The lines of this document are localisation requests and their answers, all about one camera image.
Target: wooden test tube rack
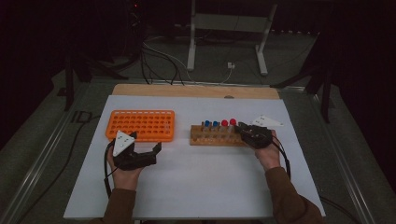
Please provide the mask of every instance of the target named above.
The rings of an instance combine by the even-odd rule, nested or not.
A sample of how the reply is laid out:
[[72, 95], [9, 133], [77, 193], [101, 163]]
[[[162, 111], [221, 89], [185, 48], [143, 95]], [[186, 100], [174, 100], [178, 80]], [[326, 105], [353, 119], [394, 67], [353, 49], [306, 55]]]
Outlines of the wooden test tube rack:
[[204, 130], [204, 125], [191, 125], [190, 145], [219, 147], [246, 146], [241, 140], [241, 134], [235, 133], [233, 128], [231, 132], [228, 132], [228, 128], [221, 132], [219, 127], [212, 130], [211, 125], [208, 127], [207, 131]]

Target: table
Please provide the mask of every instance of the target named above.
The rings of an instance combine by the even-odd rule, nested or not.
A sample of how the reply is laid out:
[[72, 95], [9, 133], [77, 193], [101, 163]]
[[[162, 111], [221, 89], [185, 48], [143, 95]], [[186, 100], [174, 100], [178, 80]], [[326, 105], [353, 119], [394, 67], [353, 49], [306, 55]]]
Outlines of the table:
[[[134, 209], [136, 219], [260, 219], [272, 216], [264, 171], [248, 147], [191, 147], [190, 125], [212, 119], [237, 117], [248, 122], [264, 113], [281, 120], [274, 127], [288, 154], [292, 183], [298, 192], [324, 210], [292, 128], [286, 107], [269, 88], [149, 86], [122, 84], [107, 99], [92, 144], [82, 165], [65, 218], [101, 217], [107, 196], [103, 184], [105, 129], [114, 109], [174, 109], [175, 138], [163, 143], [157, 164], [139, 178]], [[151, 150], [154, 143], [137, 143]]]

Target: person's right hand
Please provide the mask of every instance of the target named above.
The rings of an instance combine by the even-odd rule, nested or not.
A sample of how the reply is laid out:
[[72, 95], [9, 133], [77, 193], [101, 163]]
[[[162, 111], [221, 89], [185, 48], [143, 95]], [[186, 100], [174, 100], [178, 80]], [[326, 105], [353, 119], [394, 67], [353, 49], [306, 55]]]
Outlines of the person's right hand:
[[[276, 137], [275, 130], [272, 130], [272, 135]], [[270, 144], [265, 148], [255, 149], [255, 154], [264, 171], [280, 166], [279, 149], [274, 144]]]

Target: test tube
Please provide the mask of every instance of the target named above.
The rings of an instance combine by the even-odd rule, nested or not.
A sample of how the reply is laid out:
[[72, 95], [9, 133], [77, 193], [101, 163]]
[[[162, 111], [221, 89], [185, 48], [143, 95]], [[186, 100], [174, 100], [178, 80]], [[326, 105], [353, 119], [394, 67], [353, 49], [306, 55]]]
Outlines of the test tube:
[[227, 121], [226, 119], [222, 120], [222, 121], [221, 121], [221, 126], [220, 126], [220, 128], [219, 128], [219, 131], [220, 131], [221, 133], [224, 133], [225, 130], [227, 129], [227, 128], [226, 128], [227, 126], [228, 126], [228, 121]]
[[210, 132], [215, 132], [218, 128], [219, 123], [217, 121], [213, 121], [212, 128], [210, 128]]
[[236, 119], [230, 119], [230, 126], [228, 126], [228, 133], [232, 133], [233, 132], [233, 126], [236, 125]]
[[209, 131], [209, 125], [210, 125], [210, 121], [206, 120], [205, 124], [204, 124], [204, 129], [203, 129], [204, 132], [208, 132]]

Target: white triangular marker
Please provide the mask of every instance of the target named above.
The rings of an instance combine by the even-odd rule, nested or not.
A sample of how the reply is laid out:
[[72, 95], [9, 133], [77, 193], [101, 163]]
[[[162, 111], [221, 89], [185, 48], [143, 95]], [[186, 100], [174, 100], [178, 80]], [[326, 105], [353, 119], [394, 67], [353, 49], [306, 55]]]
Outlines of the white triangular marker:
[[254, 119], [253, 121], [251, 121], [251, 124], [259, 127], [283, 126], [283, 123], [276, 121], [274, 119], [270, 119], [264, 115], [261, 115], [258, 118]]
[[134, 138], [122, 131], [117, 132], [116, 142], [114, 143], [113, 156], [116, 157], [128, 146], [134, 143]]

